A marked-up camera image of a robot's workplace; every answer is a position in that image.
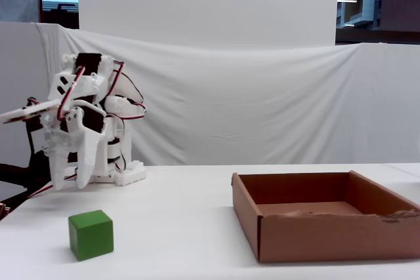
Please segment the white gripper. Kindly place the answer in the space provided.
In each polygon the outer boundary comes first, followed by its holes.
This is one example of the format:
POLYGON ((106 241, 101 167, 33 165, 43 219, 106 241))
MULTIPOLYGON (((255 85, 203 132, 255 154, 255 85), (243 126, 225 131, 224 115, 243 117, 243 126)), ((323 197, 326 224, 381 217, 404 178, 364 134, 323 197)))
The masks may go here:
POLYGON ((96 163, 98 145, 106 135, 106 112, 85 100, 71 100, 69 110, 64 114, 67 131, 61 129, 58 118, 42 116, 45 128, 45 140, 52 150, 49 154, 49 167, 51 182, 56 190, 61 190, 64 185, 65 173, 70 152, 77 152, 77 186, 83 189, 93 175, 96 163), (102 128, 95 131, 87 127, 83 118, 84 108, 89 109, 101 118, 102 128))

